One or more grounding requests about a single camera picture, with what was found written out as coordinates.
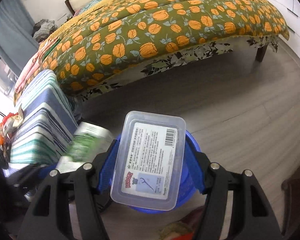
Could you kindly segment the green white snack packet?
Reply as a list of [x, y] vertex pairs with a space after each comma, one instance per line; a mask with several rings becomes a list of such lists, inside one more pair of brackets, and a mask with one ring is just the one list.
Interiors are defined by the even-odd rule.
[[106, 152], [114, 137], [112, 133], [88, 122], [81, 122], [74, 133], [74, 138], [56, 166], [59, 173], [76, 171], [85, 163], [91, 163], [94, 158]]

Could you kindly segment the clear plastic floss box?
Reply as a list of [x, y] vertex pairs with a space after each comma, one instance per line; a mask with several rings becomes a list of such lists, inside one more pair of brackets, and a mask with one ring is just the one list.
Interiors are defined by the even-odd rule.
[[126, 115], [111, 182], [113, 201], [170, 211], [178, 199], [186, 122], [170, 115], [131, 111]]

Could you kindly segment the blue plastic trash basket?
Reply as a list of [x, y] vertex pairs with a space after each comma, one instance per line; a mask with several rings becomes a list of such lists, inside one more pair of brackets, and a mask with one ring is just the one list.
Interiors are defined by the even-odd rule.
[[[190, 150], [194, 148], [194, 150], [199, 151], [200, 147], [197, 144], [197, 142], [195, 141], [194, 137], [187, 131], [187, 130], [181, 130], [182, 132], [184, 132], [185, 134], [185, 150], [184, 150], [184, 159], [183, 159], [183, 166], [182, 166], [182, 171], [180, 174], [180, 184], [179, 184], [179, 191], [178, 191], [178, 198], [177, 198], [177, 202], [176, 205], [173, 209], [176, 209], [180, 206], [182, 206], [183, 204], [185, 204], [187, 201], [190, 200], [190, 198], [193, 196], [194, 192], [196, 191], [196, 188], [194, 186], [194, 182], [191, 178], [188, 166], [186, 164], [185, 161], [185, 157], [186, 157], [186, 153], [190, 153]], [[127, 140], [127, 149], [130, 150], [130, 144], [134, 144], [134, 141], [136, 141], [135, 139], [135, 134], [136, 137], [138, 136], [139, 133], [139, 129], [138, 128], [130, 128], [129, 129], [129, 133], [127, 131], [127, 133], [124, 133], [122, 131], [122, 134], [120, 135], [120, 137], [118, 137], [118, 141], [120, 141], [120, 146], [119, 146], [119, 150], [123, 149], [121, 146], [123, 146], [123, 140]], [[113, 186], [113, 183], [111, 182], [111, 191], [110, 191], [110, 197], [113, 201], [123, 204], [123, 202], [121, 200], [115, 200], [114, 197], [112, 196], [112, 194], [115, 193], [115, 189]], [[150, 213], [150, 214], [157, 214], [157, 213], [165, 213], [168, 212], [167, 210], [158, 210], [158, 209], [147, 209], [144, 207], [136, 207], [136, 206], [132, 206], [132, 205], [128, 205], [130, 206], [132, 209], [137, 210], [139, 212], [143, 212], [143, 213]]]

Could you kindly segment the blue green striped blanket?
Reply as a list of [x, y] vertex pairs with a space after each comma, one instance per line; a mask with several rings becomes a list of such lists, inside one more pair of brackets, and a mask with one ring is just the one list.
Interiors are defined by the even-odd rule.
[[17, 107], [23, 123], [12, 138], [13, 164], [54, 164], [66, 152], [78, 128], [77, 100], [66, 96], [51, 70], [39, 73], [26, 87]]

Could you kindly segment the pink folded cloth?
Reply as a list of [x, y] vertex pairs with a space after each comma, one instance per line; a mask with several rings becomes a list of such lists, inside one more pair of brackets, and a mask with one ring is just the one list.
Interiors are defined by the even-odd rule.
[[27, 80], [42, 64], [43, 56], [45, 55], [45, 53], [47, 53], [49, 49], [52, 49], [53, 46], [57, 45], [59, 42], [60, 39], [57, 37], [48, 38], [45, 43], [39, 48], [39, 50], [33, 55], [33, 57], [29, 59], [15, 83], [15, 93], [19, 93], [24, 88]]

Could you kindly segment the dark wooden bed leg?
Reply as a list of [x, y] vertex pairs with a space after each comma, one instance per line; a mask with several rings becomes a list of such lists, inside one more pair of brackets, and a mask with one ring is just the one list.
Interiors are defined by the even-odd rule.
[[257, 49], [257, 53], [256, 53], [256, 57], [255, 57], [255, 60], [257, 62], [262, 62], [263, 61], [263, 58], [264, 58], [264, 56], [266, 54], [266, 51], [267, 51], [267, 48], [268, 48], [268, 46], [264, 45], [264, 46]]

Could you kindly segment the black white floral bedsheet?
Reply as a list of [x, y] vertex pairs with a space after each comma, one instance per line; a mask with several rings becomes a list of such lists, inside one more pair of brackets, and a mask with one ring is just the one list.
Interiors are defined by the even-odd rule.
[[106, 94], [112, 90], [121, 88], [129, 83], [138, 81], [145, 77], [165, 72], [174, 67], [184, 66], [195, 61], [211, 58], [215, 55], [222, 55], [242, 48], [263, 48], [271, 46], [274, 52], [277, 51], [279, 37], [269, 35], [263, 37], [232, 36], [206, 42], [200, 45], [182, 49], [157, 59], [147, 60], [136, 66], [128, 67], [118, 74], [102, 81], [94, 88], [76, 96], [76, 102], [82, 103], [94, 97]]

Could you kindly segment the pile of clothes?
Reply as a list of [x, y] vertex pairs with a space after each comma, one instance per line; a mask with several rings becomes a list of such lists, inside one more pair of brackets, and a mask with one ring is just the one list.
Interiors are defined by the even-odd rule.
[[55, 21], [42, 19], [34, 25], [32, 37], [34, 40], [40, 43], [46, 40], [55, 30], [57, 30]]

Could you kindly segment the grey blue curtain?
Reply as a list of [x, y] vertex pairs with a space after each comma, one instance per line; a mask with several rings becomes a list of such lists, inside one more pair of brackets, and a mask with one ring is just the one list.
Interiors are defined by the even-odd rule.
[[38, 51], [33, 27], [34, 21], [21, 0], [0, 2], [0, 57], [16, 76]]

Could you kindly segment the orange floral green quilt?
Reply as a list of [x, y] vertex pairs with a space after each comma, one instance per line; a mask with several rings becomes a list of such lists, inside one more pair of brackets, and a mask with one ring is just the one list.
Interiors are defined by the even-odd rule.
[[46, 69], [65, 94], [78, 96], [147, 60], [222, 38], [269, 35], [289, 39], [284, 16], [268, 0], [98, 0], [48, 37], [60, 42], [14, 100]]

